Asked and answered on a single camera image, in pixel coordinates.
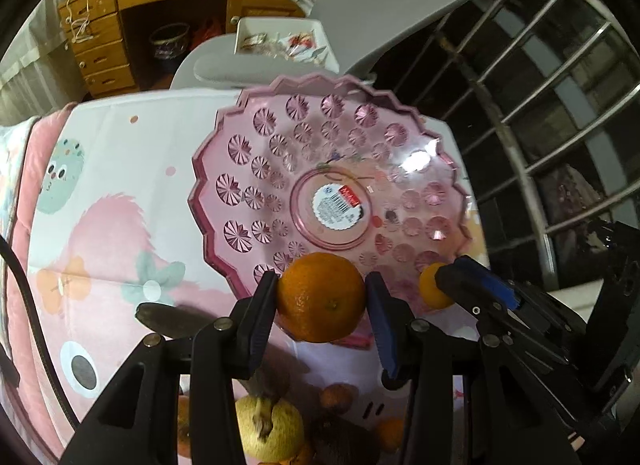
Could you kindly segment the small orange kumquat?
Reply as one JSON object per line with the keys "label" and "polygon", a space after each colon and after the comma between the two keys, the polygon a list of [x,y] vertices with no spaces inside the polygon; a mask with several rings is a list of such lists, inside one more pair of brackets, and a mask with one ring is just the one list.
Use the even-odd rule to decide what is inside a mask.
{"label": "small orange kumquat", "polygon": [[454,304],[454,301],[442,292],[435,280],[436,272],[445,266],[445,263],[438,261],[425,267],[419,277],[419,294],[427,308],[432,310],[446,309]]}

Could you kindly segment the red apple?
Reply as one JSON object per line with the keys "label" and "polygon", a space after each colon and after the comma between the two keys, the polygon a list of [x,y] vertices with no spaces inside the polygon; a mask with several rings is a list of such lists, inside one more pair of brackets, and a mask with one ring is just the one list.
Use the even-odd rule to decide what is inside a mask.
{"label": "red apple", "polygon": [[190,459],[191,439],[190,439],[190,401],[186,395],[178,397],[177,412],[177,452],[180,456]]}

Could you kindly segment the small orange mandarin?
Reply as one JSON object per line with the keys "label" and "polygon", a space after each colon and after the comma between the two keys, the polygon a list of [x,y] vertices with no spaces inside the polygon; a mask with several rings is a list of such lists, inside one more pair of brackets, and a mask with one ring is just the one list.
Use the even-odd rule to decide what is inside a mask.
{"label": "small orange mandarin", "polygon": [[379,419],[372,433],[381,451],[387,454],[396,453],[404,440],[405,421],[401,417],[391,416]]}

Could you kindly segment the yellow pear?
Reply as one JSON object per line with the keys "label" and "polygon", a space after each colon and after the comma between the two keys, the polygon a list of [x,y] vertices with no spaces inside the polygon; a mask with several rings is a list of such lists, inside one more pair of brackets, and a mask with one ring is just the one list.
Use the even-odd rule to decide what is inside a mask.
{"label": "yellow pear", "polygon": [[254,459],[283,462],[305,442],[303,416],[288,400],[245,396],[235,401],[235,412],[243,451]]}

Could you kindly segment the large orange mandarin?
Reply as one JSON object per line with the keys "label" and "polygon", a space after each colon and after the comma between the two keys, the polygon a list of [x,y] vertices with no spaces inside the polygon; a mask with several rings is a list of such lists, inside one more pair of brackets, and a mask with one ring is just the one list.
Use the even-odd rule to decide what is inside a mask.
{"label": "large orange mandarin", "polygon": [[295,341],[334,343],[355,331],[366,292],[351,261],[318,251],[296,259],[283,272],[277,302],[279,324]]}

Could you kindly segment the small dark red fruit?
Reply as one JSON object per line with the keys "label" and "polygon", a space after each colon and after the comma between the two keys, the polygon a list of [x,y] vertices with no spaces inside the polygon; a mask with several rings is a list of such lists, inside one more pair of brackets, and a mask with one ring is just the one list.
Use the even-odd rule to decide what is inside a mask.
{"label": "small dark red fruit", "polygon": [[346,414],[357,397],[357,389],[349,384],[334,383],[321,390],[320,407],[326,412],[337,415]]}

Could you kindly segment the dark green avocado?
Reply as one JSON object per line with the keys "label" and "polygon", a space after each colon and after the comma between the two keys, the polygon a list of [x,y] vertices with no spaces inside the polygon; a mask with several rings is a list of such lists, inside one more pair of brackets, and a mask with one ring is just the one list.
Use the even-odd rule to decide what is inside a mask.
{"label": "dark green avocado", "polygon": [[324,417],[308,428],[315,464],[374,465],[381,457],[375,437],[363,427],[340,417]]}

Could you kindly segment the cartoon monster printed cloth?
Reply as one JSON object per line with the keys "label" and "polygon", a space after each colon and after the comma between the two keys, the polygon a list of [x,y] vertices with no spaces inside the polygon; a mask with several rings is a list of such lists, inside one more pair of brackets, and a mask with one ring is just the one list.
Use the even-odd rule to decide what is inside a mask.
{"label": "cartoon monster printed cloth", "polygon": [[[206,263],[189,205],[193,156],[217,112],[240,93],[145,92],[81,104],[67,118],[40,177],[27,275],[56,374],[78,417],[145,337],[134,315],[139,306],[224,317],[257,289],[260,280],[253,294],[236,296]],[[451,158],[442,129],[424,120]],[[461,255],[484,260],[480,218],[457,166],[472,237]],[[447,334],[477,337],[473,318],[459,307],[412,312]]]}

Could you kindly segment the metal window grille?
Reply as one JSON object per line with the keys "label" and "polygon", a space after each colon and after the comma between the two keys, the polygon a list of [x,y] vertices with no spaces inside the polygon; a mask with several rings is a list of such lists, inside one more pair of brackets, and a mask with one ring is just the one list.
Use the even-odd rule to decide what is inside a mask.
{"label": "metal window grille", "polygon": [[393,87],[456,138],[489,263],[596,280],[595,222],[639,222],[639,51],[604,0],[470,0],[414,36]]}

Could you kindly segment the pink glass fruit plate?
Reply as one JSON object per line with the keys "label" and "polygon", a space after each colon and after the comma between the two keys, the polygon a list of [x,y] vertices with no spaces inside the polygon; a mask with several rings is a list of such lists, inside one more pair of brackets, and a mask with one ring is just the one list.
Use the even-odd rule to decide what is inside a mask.
{"label": "pink glass fruit plate", "polygon": [[325,251],[378,271],[423,315],[420,273],[472,241],[470,199],[442,137],[390,92],[349,77],[243,90],[192,163],[204,259],[238,297],[264,272]]}

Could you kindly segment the white tray of items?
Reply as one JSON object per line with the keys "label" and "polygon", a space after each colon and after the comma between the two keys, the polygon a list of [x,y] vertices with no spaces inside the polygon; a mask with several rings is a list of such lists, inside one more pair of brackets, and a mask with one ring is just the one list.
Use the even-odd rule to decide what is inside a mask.
{"label": "white tray of items", "polygon": [[307,18],[242,18],[236,28],[234,52],[310,63],[340,72],[320,21]]}

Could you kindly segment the grey office chair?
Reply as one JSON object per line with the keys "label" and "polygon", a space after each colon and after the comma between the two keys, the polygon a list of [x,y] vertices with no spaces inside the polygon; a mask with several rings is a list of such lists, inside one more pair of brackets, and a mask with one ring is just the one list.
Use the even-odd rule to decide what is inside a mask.
{"label": "grey office chair", "polygon": [[468,0],[292,0],[304,12],[293,20],[320,24],[328,44],[323,66],[256,54],[239,54],[240,34],[206,40],[180,64],[171,88],[235,89],[267,85],[281,75],[314,72],[353,75],[364,80],[386,51],[411,33],[455,10]]}

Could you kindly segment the wooden desk with drawers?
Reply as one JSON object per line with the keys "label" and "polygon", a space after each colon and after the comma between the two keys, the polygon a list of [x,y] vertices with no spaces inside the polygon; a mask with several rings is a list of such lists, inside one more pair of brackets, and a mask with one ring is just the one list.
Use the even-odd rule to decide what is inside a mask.
{"label": "wooden desk with drawers", "polygon": [[298,17],[289,0],[64,0],[62,29],[93,98],[168,85],[181,60],[242,17]]}

